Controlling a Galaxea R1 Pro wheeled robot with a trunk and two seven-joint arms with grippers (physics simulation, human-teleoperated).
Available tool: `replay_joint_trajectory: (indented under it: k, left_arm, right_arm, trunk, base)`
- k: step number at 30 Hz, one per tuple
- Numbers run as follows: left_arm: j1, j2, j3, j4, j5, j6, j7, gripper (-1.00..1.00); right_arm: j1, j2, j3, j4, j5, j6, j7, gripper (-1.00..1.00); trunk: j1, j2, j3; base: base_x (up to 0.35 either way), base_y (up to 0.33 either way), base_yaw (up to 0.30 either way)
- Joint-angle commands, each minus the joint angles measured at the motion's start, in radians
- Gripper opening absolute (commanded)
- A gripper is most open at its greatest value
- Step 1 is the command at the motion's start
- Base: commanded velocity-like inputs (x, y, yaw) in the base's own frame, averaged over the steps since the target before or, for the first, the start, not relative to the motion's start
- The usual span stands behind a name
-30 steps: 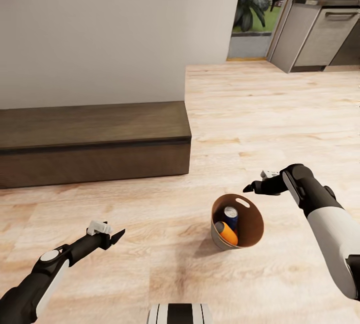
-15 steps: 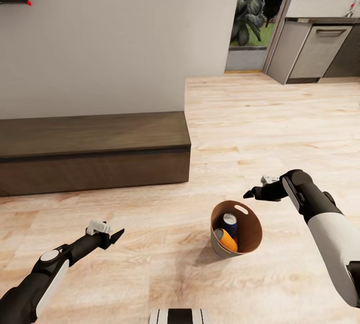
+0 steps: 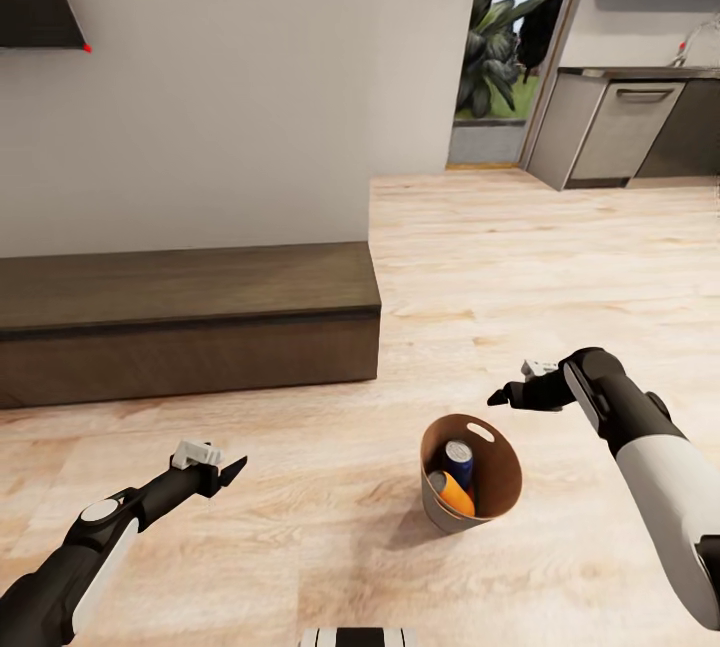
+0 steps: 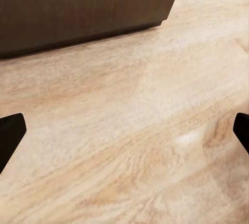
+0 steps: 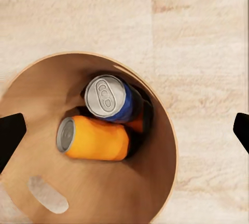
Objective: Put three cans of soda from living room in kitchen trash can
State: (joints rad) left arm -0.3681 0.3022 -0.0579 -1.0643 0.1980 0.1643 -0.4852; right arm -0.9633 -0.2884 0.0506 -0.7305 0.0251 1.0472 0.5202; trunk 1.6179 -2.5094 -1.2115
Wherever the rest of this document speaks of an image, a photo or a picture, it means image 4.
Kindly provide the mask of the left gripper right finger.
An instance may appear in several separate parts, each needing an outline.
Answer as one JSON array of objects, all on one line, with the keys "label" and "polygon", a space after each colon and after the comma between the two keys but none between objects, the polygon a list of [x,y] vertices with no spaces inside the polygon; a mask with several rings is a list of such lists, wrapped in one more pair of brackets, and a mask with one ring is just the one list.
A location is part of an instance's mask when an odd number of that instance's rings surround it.
[{"label": "left gripper right finger", "polygon": [[238,113],[233,125],[233,132],[249,153],[249,115]]}]

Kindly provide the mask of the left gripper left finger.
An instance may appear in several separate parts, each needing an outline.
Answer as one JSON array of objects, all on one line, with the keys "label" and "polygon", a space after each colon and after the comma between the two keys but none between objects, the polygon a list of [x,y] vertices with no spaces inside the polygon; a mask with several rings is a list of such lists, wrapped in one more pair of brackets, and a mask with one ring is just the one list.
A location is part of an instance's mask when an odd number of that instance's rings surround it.
[{"label": "left gripper left finger", "polygon": [[27,132],[22,113],[0,118],[0,174]]}]

